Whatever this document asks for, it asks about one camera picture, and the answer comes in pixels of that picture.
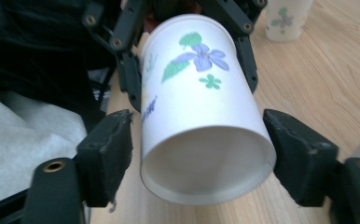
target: cup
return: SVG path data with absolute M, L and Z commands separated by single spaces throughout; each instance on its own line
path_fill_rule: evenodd
M 260 185 L 276 154 L 231 36 L 202 15 L 158 26 L 140 54 L 141 177 L 160 198 L 206 205 Z
M 276 42 L 299 38 L 313 0 L 269 0 L 266 6 L 267 39 Z

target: white cloth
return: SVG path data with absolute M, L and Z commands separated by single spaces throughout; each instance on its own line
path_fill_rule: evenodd
M 85 136 L 78 114 L 0 91 L 0 200 L 29 188 L 42 162 L 73 158 Z

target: black fabric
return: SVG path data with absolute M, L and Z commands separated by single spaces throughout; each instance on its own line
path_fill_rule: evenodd
M 0 89 L 72 110 L 93 126 L 104 113 L 88 70 L 115 66 L 115 57 L 83 26 L 85 7 L 83 0 L 0 0 Z

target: purple flower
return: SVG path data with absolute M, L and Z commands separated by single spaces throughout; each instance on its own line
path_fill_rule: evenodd
M 192 46 L 192 49 L 196 52 L 187 52 L 181 54 L 172 63 L 184 63 L 193 60 L 198 72 L 204 72 L 212 68 L 212 63 L 220 67 L 225 71 L 229 71 L 229 66 L 222 59 L 226 57 L 226 54 L 218 49 L 210 50 L 204 44 Z

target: wood grain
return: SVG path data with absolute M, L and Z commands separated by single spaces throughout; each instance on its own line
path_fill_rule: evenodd
M 315 0 L 300 39 L 273 43 L 265 37 L 265 13 L 251 35 L 262 112 L 288 113 L 340 147 L 344 161 L 360 145 L 360 0 Z M 131 108 L 112 88 L 109 112 Z M 251 193 L 211 206 L 168 203 L 151 194 L 139 176 L 140 114 L 132 125 L 133 160 L 117 196 L 117 209 L 93 209 L 92 222 L 116 224 L 329 223 L 327 209 L 296 205 L 274 175 Z

